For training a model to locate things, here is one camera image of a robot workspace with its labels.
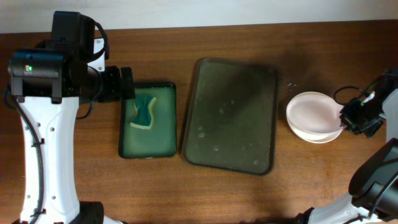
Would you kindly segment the pinkish white plate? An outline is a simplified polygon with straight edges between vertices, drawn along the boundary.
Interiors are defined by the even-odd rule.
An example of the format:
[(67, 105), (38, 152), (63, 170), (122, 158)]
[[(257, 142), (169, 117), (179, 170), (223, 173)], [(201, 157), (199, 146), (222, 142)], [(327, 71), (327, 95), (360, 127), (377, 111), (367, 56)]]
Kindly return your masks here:
[(340, 111), (343, 106), (323, 93), (307, 91), (293, 97), (286, 108), (286, 117), (300, 131), (331, 134), (343, 129)]

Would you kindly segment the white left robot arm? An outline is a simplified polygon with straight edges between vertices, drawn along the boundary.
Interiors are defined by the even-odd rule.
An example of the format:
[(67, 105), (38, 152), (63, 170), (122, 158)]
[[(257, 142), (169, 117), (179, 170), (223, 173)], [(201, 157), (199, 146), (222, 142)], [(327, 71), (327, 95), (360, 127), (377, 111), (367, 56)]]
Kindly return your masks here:
[(51, 36), (9, 62), (6, 91), (24, 132), (25, 199), (19, 223), (111, 223), (101, 202), (78, 199), (73, 143), (82, 103), (135, 97), (129, 67), (105, 67), (108, 37), (79, 12), (57, 11)]

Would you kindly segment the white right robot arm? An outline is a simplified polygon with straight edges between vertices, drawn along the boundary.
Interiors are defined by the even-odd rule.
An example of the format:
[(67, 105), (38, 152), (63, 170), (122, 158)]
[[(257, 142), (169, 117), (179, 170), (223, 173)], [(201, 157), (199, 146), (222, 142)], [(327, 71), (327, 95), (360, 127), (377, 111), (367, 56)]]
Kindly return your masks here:
[(382, 73), (340, 110), (353, 134), (373, 136), (386, 125), (386, 143), (352, 177), (348, 193), (299, 213), (294, 224), (376, 223), (397, 219), (397, 70)]

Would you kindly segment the pale green plate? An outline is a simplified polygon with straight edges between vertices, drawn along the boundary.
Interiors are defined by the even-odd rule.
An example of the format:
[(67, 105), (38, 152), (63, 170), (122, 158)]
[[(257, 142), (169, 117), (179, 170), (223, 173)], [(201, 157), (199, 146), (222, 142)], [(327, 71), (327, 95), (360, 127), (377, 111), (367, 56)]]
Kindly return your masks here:
[(315, 144), (324, 144), (336, 139), (343, 130), (339, 130), (330, 134), (309, 134), (304, 131), (301, 131), (298, 127), (296, 127), (289, 119), (287, 119), (287, 123), (290, 129), (296, 134), (300, 139), (304, 141), (315, 143)]

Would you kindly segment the green yellow sponge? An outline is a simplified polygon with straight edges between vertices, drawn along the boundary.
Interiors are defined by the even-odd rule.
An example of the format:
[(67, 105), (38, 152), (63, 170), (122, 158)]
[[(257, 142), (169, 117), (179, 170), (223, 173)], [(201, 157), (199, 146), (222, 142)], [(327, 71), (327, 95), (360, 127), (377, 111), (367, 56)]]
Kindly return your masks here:
[(151, 129), (154, 123), (153, 107), (157, 98), (150, 95), (138, 94), (134, 99), (134, 119), (130, 126), (139, 129)]

